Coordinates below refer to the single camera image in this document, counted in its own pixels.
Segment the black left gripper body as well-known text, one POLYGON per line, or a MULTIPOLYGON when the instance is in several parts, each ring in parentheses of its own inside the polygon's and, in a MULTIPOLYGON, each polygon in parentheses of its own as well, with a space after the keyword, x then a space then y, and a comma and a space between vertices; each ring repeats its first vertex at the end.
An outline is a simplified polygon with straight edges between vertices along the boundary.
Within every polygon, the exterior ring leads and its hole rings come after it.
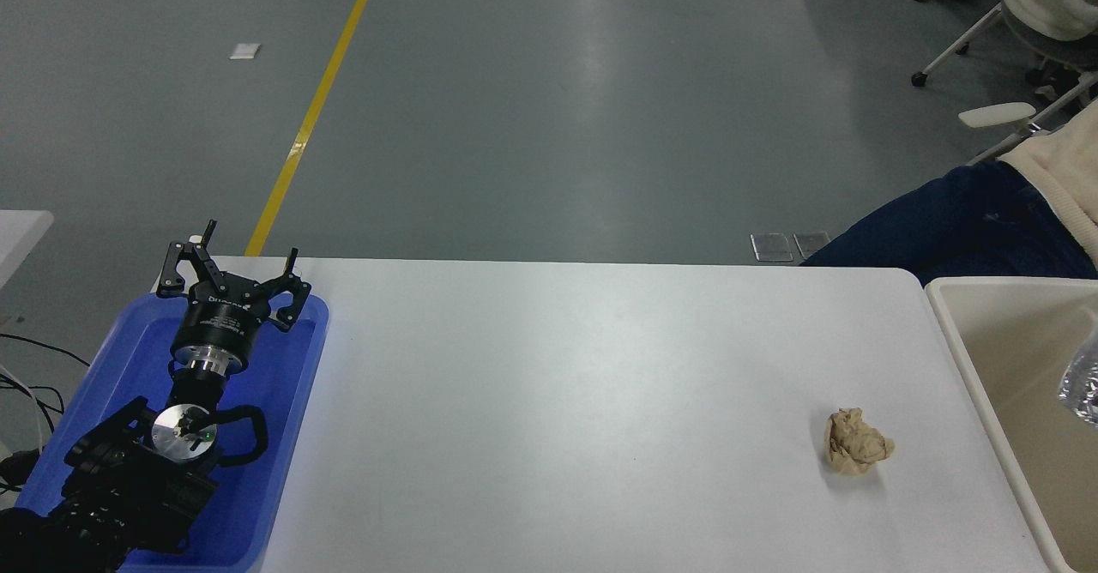
POLYGON ((247 297, 219 297, 206 286, 187 292, 189 304, 176 334, 170 352, 178 362, 197 347, 219 347, 237 362, 250 361, 259 328, 270 315, 270 295, 257 286, 247 289, 247 297))

